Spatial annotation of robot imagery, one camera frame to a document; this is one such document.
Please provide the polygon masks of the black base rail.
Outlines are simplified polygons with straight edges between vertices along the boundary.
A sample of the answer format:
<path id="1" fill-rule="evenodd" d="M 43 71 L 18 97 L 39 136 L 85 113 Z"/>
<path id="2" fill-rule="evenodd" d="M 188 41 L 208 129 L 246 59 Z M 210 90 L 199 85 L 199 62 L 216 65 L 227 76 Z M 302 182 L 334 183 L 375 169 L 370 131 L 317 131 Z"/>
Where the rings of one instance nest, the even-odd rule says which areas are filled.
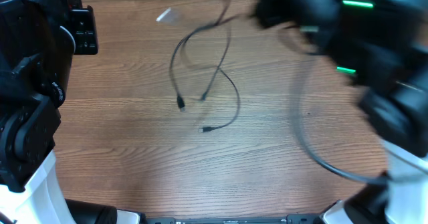
<path id="1" fill-rule="evenodd" d="M 148 218 L 144 224 L 314 224 L 321 223 L 319 214 L 289 214 L 285 217 L 236 217 L 175 219 L 172 217 Z"/>

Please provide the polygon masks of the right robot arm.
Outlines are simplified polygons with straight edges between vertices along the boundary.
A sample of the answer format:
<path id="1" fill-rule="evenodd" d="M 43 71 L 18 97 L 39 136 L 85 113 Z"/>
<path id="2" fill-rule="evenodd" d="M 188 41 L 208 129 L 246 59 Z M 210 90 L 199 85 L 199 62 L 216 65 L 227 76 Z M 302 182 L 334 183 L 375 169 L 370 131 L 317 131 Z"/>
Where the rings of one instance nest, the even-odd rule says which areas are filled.
<path id="1" fill-rule="evenodd" d="M 336 69 L 364 86 L 359 102 L 388 167 L 375 178 L 318 164 L 364 188 L 303 223 L 427 222 L 427 48 L 417 43 L 427 0 L 258 0 L 264 28 L 291 22 Z"/>

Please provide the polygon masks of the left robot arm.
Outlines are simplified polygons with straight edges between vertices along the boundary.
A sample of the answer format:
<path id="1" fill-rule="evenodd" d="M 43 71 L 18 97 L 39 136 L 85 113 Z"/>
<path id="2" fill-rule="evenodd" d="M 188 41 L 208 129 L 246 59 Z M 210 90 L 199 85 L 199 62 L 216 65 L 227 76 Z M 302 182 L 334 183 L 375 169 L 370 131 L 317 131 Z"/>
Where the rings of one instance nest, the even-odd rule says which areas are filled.
<path id="1" fill-rule="evenodd" d="M 82 0 L 1 0 L 1 222 L 144 223 L 136 211 L 66 199 L 56 172 L 72 60 L 98 53 Z"/>

